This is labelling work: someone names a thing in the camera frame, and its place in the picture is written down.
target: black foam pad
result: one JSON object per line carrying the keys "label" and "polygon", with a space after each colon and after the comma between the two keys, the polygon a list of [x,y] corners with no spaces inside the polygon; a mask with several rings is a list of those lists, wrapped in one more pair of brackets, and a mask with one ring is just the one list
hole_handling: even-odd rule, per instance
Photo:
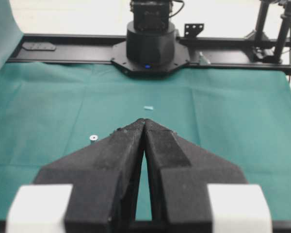
{"label": "black foam pad", "polygon": [[151,120],[145,134],[155,219],[167,221],[170,232],[211,232],[207,184],[247,183],[243,172]]}
{"label": "black foam pad", "polygon": [[134,217],[144,124],[140,119],[41,168],[34,183],[74,185],[65,215],[67,232],[108,233],[118,218]]}

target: green cloth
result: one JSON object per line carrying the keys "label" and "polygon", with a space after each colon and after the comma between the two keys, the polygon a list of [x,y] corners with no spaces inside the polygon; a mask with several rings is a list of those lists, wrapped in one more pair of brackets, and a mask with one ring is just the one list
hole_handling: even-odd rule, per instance
{"label": "green cloth", "polygon": [[0,68],[21,40],[23,33],[16,25],[9,0],[0,0]]}
{"label": "green cloth", "polygon": [[[153,106],[154,111],[144,106]],[[111,65],[6,64],[0,70],[0,219],[39,167],[138,118],[240,165],[274,220],[291,220],[291,90],[277,71],[182,69],[129,78]],[[146,166],[138,219],[150,219]]]}

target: screw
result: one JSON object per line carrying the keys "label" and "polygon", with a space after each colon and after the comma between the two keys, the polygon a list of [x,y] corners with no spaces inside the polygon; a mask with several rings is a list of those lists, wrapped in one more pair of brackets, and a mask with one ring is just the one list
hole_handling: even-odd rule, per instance
{"label": "screw", "polygon": [[97,135],[91,135],[89,137],[89,140],[91,140],[91,144],[94,144],[98,140],[98,136]]}

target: black rod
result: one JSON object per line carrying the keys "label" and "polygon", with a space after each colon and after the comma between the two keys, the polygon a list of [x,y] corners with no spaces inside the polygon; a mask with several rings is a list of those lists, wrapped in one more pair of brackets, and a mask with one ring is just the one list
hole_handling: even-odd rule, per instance
{"label": "black rod", "polygon": [[277,44],[274,52],[274,60],[279,63],[282,51],[286,45],[289,29],[291,27],[291,0],[288,0],[285,13],[281,15],[282,24],[280,27]]}
{"label": "black rod", "polygon": [[264,29],[269,6],[270,6],[269,1],[266,1],[266,0],[261,1],[259,16],[258,16],[257,25],[256,25],[255,43],[258,43],[262,40],[263,29]]}

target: white floor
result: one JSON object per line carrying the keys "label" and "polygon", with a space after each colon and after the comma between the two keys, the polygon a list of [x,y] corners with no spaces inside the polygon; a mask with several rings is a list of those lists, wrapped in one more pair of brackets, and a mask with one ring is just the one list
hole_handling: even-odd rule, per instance
{"label": "white floor", "polygon": [[[130,0],[10,0],[24,33],[125,35],[132,20]],[[173,22],[183,33],[185,23],[205,23],[201,36],[243,37],[255,27],[259,0],[186,0]],[[265,32],[276,38],[283,8],[271,5]],[[289,62],[289,53],[283,55]]]}

